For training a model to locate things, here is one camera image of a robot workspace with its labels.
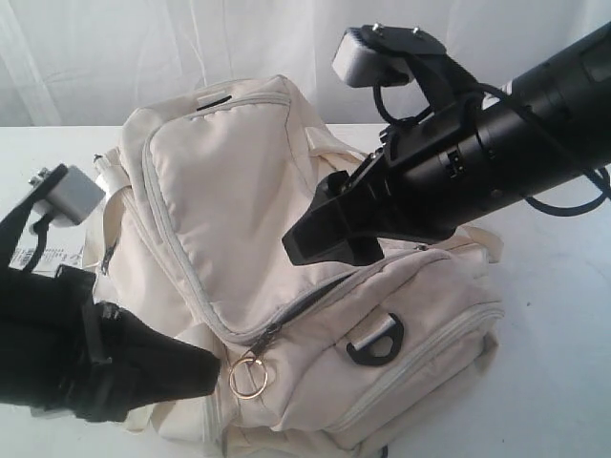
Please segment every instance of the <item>key ring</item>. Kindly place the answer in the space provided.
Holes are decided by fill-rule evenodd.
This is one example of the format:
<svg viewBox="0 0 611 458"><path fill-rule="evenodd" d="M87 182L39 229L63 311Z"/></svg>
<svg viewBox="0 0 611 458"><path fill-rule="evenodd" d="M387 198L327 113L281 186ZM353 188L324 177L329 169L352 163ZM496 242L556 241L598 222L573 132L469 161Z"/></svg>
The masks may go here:
<svg viewBox="0 0 611 458"><path fill-rule="evenodd" d="M250 393L242 393L236 387L236 369L242 364L256 364L261 367L263 373L265 374L263 376L263 384L255 391L252 391ZM269 374L267 373L267 367L265 367L265 363L254 356L242 356L236 362L233 363L233 365L231 366L231 370L229 371L229 387L231 388L231 391L233 391L233 394L235 394L240 399L254 399L260 396L261 393L263 393L263 391L267 387L268 379Z"/></svg>

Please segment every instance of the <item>cream backpack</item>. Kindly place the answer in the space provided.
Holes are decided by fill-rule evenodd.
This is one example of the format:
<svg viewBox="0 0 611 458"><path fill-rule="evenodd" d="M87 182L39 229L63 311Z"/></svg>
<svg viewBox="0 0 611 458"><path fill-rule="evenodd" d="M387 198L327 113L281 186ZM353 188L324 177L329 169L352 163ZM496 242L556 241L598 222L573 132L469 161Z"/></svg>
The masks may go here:
<svg viewBox="0 0 611 458"><path fill-rule="evenodd" d="M290 263L281 238L316 184L364 157L282 76L130 116L95 162L95 295L223 365L213 395L134 410L127 428L200 456L365 457L483 373L503 315L491 234L386 242L366 267Z"/></svg>

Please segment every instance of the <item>white surface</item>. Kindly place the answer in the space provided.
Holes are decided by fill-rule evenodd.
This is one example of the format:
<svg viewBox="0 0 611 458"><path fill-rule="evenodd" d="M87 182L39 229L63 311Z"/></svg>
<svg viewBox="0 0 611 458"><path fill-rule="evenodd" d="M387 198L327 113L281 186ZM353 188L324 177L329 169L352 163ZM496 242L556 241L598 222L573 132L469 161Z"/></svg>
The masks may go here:
<svg viewBox="0 0 611 458"><path fill-rule="evenodd" d="M378 122L331 60L346 27L419 26L500 85L611 18L608 0L0 0L0 125L122 124L138 106L284 73L327 122ZM391 113L415 112L412 87Z"/></svg>
<svg viewBox="0 0 611 458"><path fill-rule="evenodd" d="M366 151L379 125L332 126ZM116 144L118 129L0 129L4 215L27 178L59 161L92 171L91 158ZM575 204L596 192L576 180L544 197ZM390 457L602 457L611 455L611 205L577 219L555 219L516 204L481 221L505 240L493 276L506 318L497 358L485 380L390 445ZM79 230L53 231L74 242ZM0 408L0 453L7 457L117 458L196 456L154 434L71 418L43 421Z"/></svg>

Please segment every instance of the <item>metal split ring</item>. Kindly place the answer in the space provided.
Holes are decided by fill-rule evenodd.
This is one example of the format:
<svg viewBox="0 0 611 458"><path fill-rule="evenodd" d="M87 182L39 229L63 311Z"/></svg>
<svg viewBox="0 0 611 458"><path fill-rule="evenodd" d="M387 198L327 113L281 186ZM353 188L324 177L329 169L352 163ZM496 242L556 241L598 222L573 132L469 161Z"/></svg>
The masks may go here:
<svg viewBox="0 0 611 458"><path fill-rule="evenodd" d="M261 367L264 373L262 385L255 391L252 391L250 393L240 392L236 384L236 369L243 364L256 364ZM242 356L236 362L233 363L233 365L231 366L231 370L229 371L229 387L231 388L231 391L233 391L233 394L235 394L240 399L254 399L260 396L261 393L263 393L263 391L267 387L268 380L269 374L267 373L267 367L265 367L265 363L254 356Z"/></svg>

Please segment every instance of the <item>white curtain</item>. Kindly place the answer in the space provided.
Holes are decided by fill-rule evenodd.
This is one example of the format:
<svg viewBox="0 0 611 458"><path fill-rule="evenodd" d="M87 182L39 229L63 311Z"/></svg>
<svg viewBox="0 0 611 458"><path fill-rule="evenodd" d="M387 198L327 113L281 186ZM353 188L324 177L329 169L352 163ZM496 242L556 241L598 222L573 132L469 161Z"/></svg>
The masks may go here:
<svg viewBox="0 0 611 458"><path fill-rule="evenodd" d="M343 30L420 28L496 85L611 20L609 0L0 0L0 125L117 125L138 106L283 73L327 122L377 122L330 68ZM390 111L423 104L393 88Z"/></svg>

